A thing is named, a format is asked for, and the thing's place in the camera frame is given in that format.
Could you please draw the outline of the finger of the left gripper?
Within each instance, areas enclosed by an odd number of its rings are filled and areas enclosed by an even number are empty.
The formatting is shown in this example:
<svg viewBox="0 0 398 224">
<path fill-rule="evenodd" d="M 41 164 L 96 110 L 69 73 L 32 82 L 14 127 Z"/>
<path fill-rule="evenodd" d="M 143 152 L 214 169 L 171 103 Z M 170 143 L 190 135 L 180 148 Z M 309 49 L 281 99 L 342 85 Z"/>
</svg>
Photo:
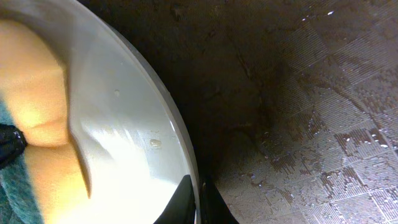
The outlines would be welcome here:
<svg viewBox="0 0 398 224">
<path fill-rule="evenodd" d="M 1 124 L 1 169 L 19 157 L 28 143 L 23 132 L 13 125 Z"/>
</svg>

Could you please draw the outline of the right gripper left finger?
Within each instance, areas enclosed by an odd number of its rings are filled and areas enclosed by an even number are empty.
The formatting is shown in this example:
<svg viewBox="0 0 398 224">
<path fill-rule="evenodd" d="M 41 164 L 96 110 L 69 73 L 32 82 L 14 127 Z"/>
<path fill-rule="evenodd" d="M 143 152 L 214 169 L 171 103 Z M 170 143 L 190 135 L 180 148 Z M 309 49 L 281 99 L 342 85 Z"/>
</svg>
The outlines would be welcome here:
<svg viewBox="0 0 398 224">
<path fill-rule="evenodd" d="M 154 224 L 194 224 L 195 211 L 192 180 L 190 175 L 185 175 Z"/>
</svg>

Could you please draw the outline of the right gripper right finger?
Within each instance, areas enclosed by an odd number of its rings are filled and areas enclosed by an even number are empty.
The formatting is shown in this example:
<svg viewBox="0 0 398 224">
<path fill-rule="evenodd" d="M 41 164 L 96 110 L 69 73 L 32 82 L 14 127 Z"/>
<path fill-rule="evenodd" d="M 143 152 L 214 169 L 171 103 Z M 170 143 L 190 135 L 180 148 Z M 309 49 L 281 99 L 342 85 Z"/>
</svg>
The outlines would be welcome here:
<svg viewBox="0 0 398 224">
<path fill-rule="evenodd" d="M 201 180 L 200 212 L 204 224 L 239 224 L 209 177 Z"/>
</svg>

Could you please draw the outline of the green and yellow sponge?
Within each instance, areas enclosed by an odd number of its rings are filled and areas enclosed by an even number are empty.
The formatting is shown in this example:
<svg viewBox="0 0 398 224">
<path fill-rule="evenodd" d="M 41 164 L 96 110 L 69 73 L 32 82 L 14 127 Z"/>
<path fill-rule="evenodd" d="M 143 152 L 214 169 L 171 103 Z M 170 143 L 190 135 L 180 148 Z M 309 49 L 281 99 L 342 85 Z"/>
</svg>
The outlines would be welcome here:
<svg viewBox="0 0 398 224">
<path fill-rule="evenodd" d="M 1 124 L 23 132 L 24 152 L 1 169 L 2 223 L 84 223 L 89 204 L 68 134 L 66 69 L 24 24 L 1 21 Z"/>
</svg>

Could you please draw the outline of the light grey plate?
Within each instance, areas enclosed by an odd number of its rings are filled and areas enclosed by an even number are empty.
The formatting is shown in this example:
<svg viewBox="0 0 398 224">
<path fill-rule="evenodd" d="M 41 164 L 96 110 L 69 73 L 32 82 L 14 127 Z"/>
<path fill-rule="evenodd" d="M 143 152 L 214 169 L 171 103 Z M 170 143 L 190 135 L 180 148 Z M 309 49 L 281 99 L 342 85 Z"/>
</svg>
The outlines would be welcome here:
<svg viewBox="0 0 398 224">
<path fill-rule="evenodd" d="M 154 223 L 198 171 L 183 119 L 161 79 L 118 31 L 77 1 L 2 1 L 66 69 L 68 134 L 88 190 L 84 223 Z"/>
</svg>

